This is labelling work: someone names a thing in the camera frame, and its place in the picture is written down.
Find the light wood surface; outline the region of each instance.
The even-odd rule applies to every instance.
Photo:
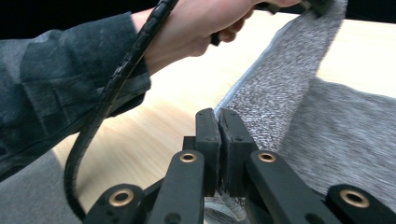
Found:
[[[152,77],[144,103],[107,119],[85,155],[78,194],[90,209],[108,188],[146,188],[165,175],[183,136],[195,135],[195,113],[215,107],[255,62],[277,30],[295,15],[255,12],[237,39],[210,47],[199,58],[174,63]],[[318,75],[359,91],[396,97],[396,25],[345,21]],[[76,135],[54,152],[64,165]]]

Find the human hand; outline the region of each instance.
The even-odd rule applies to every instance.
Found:
[[[203,55],[211,35],[219,32],[219,40],[231,42],[242,29],[255,5],[262,0],[179,0],[171,15],[156,35],[145,54],[148,70],[156,73],[182,58]],[[300,0],[265,1],[288,7]],[[136,13],[132,19],[139,30],[151,10]]]

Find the brass ring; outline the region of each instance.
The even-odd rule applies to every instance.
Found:
[[[197,160],[197,156],[192,153],[184,153],[180,156],[180,160],[183,162],[193,162]]]
[[[274,162],[276,157],[273,154],[263,152],[259,154],[259,159],[265,162]]]
[[[117,199],[117,196],[121,194],[125,194],[126,198],[121,200]],[[134,193],[130,189],[119,189],[110,196],[108,202],[114,207],[121,207],[130,203],[133,199],[134,199]]]
[[[349,195],[353,195],[354,197],[357,197],[359,200],[358,201],[353,200],[350,198]],[[361,193],[355,190],[343,189],[340,191],[340,196],[346,203],[349,203],[350,205],[353,205],[355,207],[366,208],[370,205],[369,200],[364,195],[362,195]]]

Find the denim sleeve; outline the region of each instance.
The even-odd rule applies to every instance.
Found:
[[[0,180],[78,131],[135,37],[125,13],[33,39],[0,40]],[[140,105],[149,88],[141,62],[110,116]]]

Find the wooden table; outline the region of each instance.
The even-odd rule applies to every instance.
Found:
[[[174,63],[152,77],[145,102],[107,119],[82,161],[78,194],[88,210],[120,183],[146,188],[165,175],[183,136],[195,135],[195,113],[216,107],[255,62],[277,30],[296,15],[257,11],[237,39],[199,58]],[[318,76],[360,91],[396,98],[396,24],[345,21]],[[64,165],[76,135],[54,152]]]

